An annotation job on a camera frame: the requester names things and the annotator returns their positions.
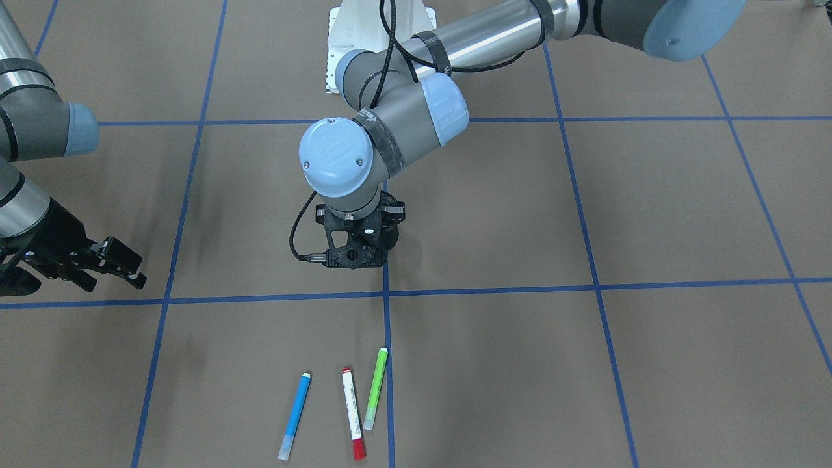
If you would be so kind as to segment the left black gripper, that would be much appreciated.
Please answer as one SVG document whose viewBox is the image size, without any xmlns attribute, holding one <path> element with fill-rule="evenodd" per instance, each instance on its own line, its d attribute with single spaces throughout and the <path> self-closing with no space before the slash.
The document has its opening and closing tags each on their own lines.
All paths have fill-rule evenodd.
<svg viewBox="0 0 832 468">
<path fill-rule="evenodd" d="M 344 219 L 327 205 L 315 206 L 315 221 L 322 224 L 330 251 L 338 248 L 393 249 L 399 240 L 399 223 L 406 218 L 406 205 L 398 200 L 381 200 L 368 216 Z"/>
</svg>

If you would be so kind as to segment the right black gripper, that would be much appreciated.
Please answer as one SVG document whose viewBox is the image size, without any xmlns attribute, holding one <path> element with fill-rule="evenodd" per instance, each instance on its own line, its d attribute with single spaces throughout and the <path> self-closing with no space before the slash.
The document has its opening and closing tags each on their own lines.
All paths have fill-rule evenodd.
<svg viewBox="0 0 832 468">
<path fill-rule="evenodd" d="M 68 281 L 84 291 L 94 291 L 98 284 L 86 272 L 93 260 L 96 272 L 122 278 L 137 290 L 142 290 L 148 281 L 140 272 L 143 258 L 139 254 L 112 236 L 96 244 L 86 236 L 83 223 L 54 199 L 50 199 L 45 215 L 31 229 L 3 237 L 2 248 L 10 248 L 12 253 L 22 251 L 22 263 L 45 278 Z"/>
</svg>

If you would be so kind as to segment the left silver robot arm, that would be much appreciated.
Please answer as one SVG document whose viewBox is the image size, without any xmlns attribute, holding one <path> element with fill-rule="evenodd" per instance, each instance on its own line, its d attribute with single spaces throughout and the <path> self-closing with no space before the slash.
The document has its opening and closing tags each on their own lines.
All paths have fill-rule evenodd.
<svg viewBox="0 0 832 468">
<path fill-rule="evenodd" d="M 310 125 L 299 163 L 327 247 L 301 254 L 329 268 L 383 266 L 398 242 L 406 205 L 383 190 L 466 130 L 464 92 L 506 104 L 519 93 L 509 66 L 549 42 L 593 36 L 665 61 L 713 48 L 740 17 L 743 1 L 502 1 L 437 29 L 404 32 L 395 1 L 367 12 L 386 45 L 363 47 L 333 32 L 329 86 L 356 112 Z M 488 74 L 505 81 L 487 90 Z"/>
</svg>

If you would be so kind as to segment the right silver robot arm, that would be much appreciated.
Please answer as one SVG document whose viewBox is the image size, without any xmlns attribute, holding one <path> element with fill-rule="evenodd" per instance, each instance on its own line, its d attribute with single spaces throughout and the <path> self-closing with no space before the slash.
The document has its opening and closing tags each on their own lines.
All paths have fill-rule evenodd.
<svg viewBox="0 0 832 468">
<path fill-rule="evenodd" d="M 60 97 L 6 6 L 1 8 L 1 283 L 2 296 L 32 295 L 40 278 L 93 291 L 93 272 L 145 287 L 142 257 L 116 237 L 96 242 L 85 225 L 18 162 L 96 151 L 98 121 L 86 105 Z"/>
</svg>

